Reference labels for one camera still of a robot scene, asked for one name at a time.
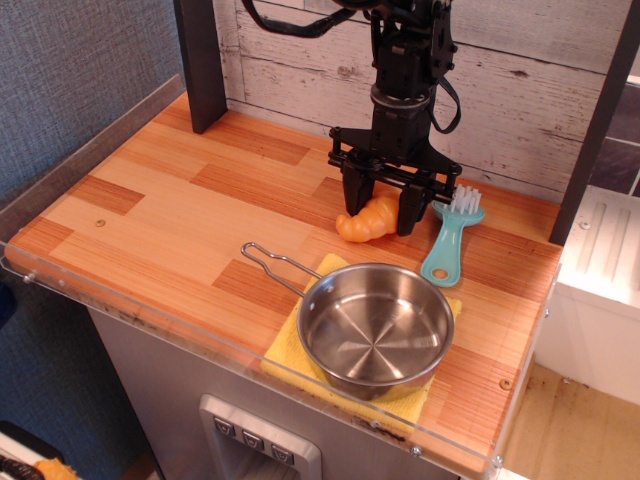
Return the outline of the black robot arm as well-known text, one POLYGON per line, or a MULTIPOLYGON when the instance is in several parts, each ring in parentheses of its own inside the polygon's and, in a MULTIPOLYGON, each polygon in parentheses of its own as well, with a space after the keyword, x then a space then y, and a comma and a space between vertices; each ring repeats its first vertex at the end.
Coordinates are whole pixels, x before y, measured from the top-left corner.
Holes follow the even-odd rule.
POLYGON ((329 162, 342 173, 346 210, 358 214, 376 183, 400 189, 397 233, 412 233, 428 204, 452 201, 462 168, 430 143, 431 130, 452 132, 461 116, 439 125, 434 113, 439 89, 457 93, 446 80, 458 47, 451 37, 448 1, 364 3, 371 24, 376 80, 369 129, 334 127, 329 162))

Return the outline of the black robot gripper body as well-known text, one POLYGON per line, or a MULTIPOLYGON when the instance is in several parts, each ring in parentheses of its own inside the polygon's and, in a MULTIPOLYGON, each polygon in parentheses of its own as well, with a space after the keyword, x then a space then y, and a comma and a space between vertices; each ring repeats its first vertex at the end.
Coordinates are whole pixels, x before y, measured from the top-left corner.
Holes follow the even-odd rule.
POLYGON ((373 92, 371 128, 332 128, 329 163, 341 171, 347 153, 359 149, 379 163, 379 169, 372 174, 375 182, 398 188, 408 184, 422 185, 432 192, 432 200, 451 202, 461 166, 435 150, 429 142, 432 128, 448 134, 460 123, 460 100, 454 92, 450 96, 456 105, 456 113, 443 127, 435 118, 434 92, 404 100, 373 92))

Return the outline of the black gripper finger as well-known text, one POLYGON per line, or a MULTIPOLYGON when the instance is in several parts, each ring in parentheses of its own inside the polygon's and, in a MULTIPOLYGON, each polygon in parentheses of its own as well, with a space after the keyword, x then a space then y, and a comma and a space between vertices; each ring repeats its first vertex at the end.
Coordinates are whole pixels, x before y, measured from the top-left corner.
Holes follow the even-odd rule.
POLYGON ((379 169, 379 163, 368 153, 351 149, 343 161, 342 185, 346 210, 355 216, 373 195, 375 179, 372 174, 379 169))
POLYGON ((427 205, 432 200, 432 192, 422 185, 408 184, 402 189, 399 198, 399 213, 397 221, 397 234, 408 236, 413 232, 427 205))

